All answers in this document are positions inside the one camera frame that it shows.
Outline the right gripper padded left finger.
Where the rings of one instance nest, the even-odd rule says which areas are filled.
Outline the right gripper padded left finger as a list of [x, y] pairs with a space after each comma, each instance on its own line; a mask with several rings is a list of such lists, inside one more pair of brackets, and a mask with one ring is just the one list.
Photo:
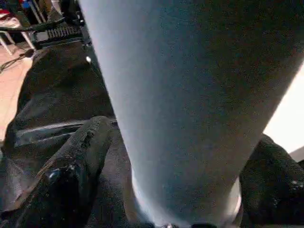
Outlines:
[[110, 119], [104, 116], [82, 125], [10, 207], [9, 227], [84, 227], [112, 142], [112, 131]]

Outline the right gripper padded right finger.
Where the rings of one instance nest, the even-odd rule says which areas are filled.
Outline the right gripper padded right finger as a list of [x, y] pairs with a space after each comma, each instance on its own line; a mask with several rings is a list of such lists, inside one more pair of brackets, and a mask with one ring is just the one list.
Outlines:
[[243, 228], [304, 225], [304, 169], [263, 135], [240, 177]]

